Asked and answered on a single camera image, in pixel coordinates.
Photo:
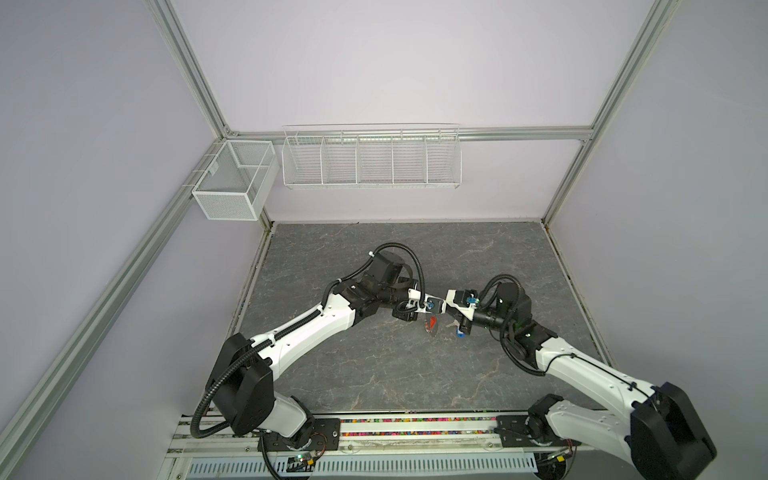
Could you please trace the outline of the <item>metal keyring with shoe plate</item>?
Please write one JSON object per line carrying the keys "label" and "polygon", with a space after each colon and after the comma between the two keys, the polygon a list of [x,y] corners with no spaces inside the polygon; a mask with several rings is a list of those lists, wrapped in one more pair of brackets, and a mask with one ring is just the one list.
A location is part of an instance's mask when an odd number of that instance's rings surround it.
{"label": "metal keyring with shoe plate", "polygon": [[439,319],[435,314],[426,314],[424,330],[430,337],[436,337],[439,332]]}

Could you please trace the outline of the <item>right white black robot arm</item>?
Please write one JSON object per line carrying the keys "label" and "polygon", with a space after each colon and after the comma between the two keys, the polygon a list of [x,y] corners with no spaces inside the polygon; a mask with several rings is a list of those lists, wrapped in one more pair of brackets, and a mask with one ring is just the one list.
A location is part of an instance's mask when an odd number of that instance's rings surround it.
{"label": "right white black robot arm", "polygon": [[555,377],[600,406],[587,409],[548,394],[529,408],[516,433],[539,445],[585,444],[633,465],[645,479],[695,479],[716,459],[684,390],[636,379],[572,346],[534,319],[532,301],[514,276],[497,275],[481,291],[450,290],[432,304],[464,335],[477,327],[497,332],[502,351],[524,373]]}

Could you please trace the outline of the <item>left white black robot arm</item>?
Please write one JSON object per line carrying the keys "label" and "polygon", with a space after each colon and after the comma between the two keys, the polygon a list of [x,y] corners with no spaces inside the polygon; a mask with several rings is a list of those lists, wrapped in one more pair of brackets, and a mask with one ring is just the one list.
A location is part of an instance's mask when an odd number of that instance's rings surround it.
{"label": "left white black robot arm", "polygon": [[236,333],[224,342],[191,416],[191,436],[231,429],[237,436],[276,434],[294,448],[308,445],[314,416],[295,397],[276,392],[275,381],[303,355],[379,308],[412,320],[426,305],[425,275],[415,252],[398,242],[376,247],[361,267],[328,284],[317,305],[276,329],[251,338]]}

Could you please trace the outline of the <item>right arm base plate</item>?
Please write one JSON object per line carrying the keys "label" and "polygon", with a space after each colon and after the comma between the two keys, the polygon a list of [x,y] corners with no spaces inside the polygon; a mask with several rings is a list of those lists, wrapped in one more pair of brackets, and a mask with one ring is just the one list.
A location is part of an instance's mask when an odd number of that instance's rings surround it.
{"label": "right arm base plate", "polygon": [[547,394],[524,414],[498,415],[492,432],[499,436],[503,447],[567,446],[568,439],[557,436],[546,420],[546,414],[556,403],[563,400],[560,395]]}

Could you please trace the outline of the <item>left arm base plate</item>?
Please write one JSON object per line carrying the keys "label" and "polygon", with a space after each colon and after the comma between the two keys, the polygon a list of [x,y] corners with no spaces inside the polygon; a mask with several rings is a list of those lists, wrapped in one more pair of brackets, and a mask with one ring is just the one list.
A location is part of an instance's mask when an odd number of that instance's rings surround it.
{"label": "left arm base plate", "polygon": [[321,417],[302,426],[292,437],[283,437],[277,433],[267,433],[265,446],[268,452],[288,451],[336,451],[341,439],[341,419]]}

